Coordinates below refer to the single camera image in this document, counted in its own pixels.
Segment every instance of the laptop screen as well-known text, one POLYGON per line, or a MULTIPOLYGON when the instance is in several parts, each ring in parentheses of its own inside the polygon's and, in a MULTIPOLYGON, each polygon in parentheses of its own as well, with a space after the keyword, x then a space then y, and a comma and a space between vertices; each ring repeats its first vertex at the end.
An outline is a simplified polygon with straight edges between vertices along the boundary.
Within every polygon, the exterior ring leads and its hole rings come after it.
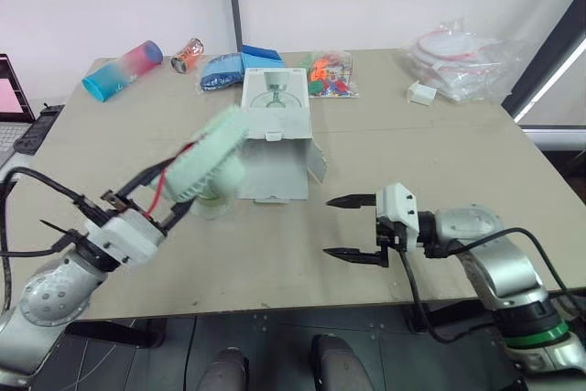
POLYGON ((6 54, 0 54, 0 123, 35 121, 27 98, 6 54))

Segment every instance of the fan image on box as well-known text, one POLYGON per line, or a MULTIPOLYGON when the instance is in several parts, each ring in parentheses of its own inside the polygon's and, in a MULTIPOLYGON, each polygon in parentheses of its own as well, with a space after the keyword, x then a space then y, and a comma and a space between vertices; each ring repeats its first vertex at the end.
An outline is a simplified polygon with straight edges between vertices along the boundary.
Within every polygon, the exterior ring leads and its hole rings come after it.
POLYGON ((265 72, 266 92, 257 95, 251 107, 301 107, 301 102, 292 93, 285 92, 289 82, 289 72, 265 72))

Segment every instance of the red wire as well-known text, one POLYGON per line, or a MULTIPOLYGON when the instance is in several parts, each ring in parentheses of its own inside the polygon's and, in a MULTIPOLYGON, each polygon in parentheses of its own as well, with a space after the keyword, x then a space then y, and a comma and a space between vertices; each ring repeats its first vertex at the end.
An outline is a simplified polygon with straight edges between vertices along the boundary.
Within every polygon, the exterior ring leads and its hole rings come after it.
MULTIPOLYGON (((183 146, 183 148, 179 151, 179 153, 173 158, 173 161, 167 165, 170 166, 173 162, 175 162, 175 159, 177 159, 177 157, 179 155, 181 155, 182 153, 185 153, 187 150, 189 150, 190 148, 192 148, 193 146, 195 146, 198 142, 200 142, 203 139, 203 136, 200 137, 199 139, 193 141, 193 142, 189 142, 188 144, 186 144, 185 146, 183 146)), ((157 207, 158 201, 161 198, 161 193, 163 192, 163 186, 165 185, 165 171, 167 171, 167 167, 164 167, 163 170, 161 171, 160 177, 158 178, 158 182, 157 182, 157 189, 155 190, 155 197, 153 198, 153 201, 150 203, 150 206, 148 207, 148 210, 146 210, 146 212, 143 213, 143 215, 145 217, 150 217, 151 214, 153 213, 153 211, 155 210, 155 208, 157 207)))

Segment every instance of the pink blue gradient bottle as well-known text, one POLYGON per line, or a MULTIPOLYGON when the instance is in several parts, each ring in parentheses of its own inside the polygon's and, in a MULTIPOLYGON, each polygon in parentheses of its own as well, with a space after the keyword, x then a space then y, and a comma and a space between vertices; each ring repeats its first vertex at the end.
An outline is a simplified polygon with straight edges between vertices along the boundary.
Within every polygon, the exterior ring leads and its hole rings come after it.
POLYGON ((154 42, 147 40, 92 75, 88 75, 81 83, 94 98, 104 102, 162 61, 161 49, 154 42))

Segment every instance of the laptop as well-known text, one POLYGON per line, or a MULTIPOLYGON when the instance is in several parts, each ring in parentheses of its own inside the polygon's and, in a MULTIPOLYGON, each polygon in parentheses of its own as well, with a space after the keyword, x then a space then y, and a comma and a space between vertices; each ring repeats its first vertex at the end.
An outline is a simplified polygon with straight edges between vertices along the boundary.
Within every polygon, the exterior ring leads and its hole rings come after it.
POLYGON ((35 116, 6 54, 0 54, 0 167, 14 154, 13 144, 35 116))

